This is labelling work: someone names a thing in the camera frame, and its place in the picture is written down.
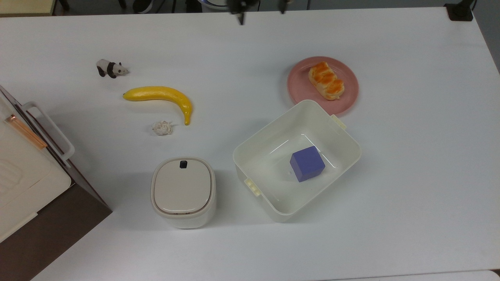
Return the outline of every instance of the storage box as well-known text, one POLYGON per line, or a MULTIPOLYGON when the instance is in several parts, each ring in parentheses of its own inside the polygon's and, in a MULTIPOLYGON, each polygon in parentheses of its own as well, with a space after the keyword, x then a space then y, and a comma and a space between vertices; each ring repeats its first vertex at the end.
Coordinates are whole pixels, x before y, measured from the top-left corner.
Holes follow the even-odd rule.
POLYGON ((275 222, 284 222, 361 157, 359 144, 344 129, 315 101, 301 101, 234 150, 238 178, 275 222), (290 158, 311 146, 326 167, 320 175, 299 182, 290 158))

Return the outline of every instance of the pink plate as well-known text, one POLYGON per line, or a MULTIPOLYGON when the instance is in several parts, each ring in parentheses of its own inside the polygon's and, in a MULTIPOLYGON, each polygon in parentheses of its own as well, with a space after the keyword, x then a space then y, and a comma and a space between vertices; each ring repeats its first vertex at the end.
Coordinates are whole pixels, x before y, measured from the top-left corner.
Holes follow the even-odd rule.
POLYGON ((288 75, 287 86, 290 98, 295 104, 303 100, 313 100, 330 115, 340 114, 351 108, 360 91, 354 72, 342 62, 327 56, 312 56, 299 61, 288 75), (309 81, 309 69, 320 62, 326 62, 337 77, 344 81, 345 91, 339 99, 325 99, 309 81))

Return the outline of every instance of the blue block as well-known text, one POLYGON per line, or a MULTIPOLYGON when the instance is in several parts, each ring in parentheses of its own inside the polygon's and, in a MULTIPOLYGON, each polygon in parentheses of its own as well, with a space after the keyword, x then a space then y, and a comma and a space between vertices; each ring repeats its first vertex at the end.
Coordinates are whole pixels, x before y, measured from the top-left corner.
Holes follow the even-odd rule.
POLYGON ((290 165, 295 172, 299 183, 319 176, 325 168, 325 163, 321 159, 316 146, 311 146, 291 155, 290 165))

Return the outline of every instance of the toy panda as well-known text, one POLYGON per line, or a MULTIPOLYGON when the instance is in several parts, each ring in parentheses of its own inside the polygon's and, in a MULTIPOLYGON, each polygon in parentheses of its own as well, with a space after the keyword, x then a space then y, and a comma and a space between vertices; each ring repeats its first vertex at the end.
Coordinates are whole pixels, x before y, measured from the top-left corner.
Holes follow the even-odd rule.
POLYGON ((97 62, 97 70, 99 71, 99 75, 104 77, 106 74, 111 78, 116 78, 117 75, 125 75, 129 73, 129 71, 122 66, 122 63, 116 64, 109 60, 100 59, 97 62))

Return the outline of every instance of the yellow banana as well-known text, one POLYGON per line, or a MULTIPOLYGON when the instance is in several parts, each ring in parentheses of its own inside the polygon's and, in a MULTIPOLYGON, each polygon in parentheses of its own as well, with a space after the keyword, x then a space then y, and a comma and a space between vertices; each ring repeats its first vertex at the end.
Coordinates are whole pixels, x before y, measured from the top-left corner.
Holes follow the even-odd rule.
POLYGON ((187 126, 191 122, 193 105, 189 98, 180 91, 163 86, 147 86, 128 90, 123 94, 127 101, 140 102, 151 100, 164 100, 177 104, 184 113, 184 124, 187 126))

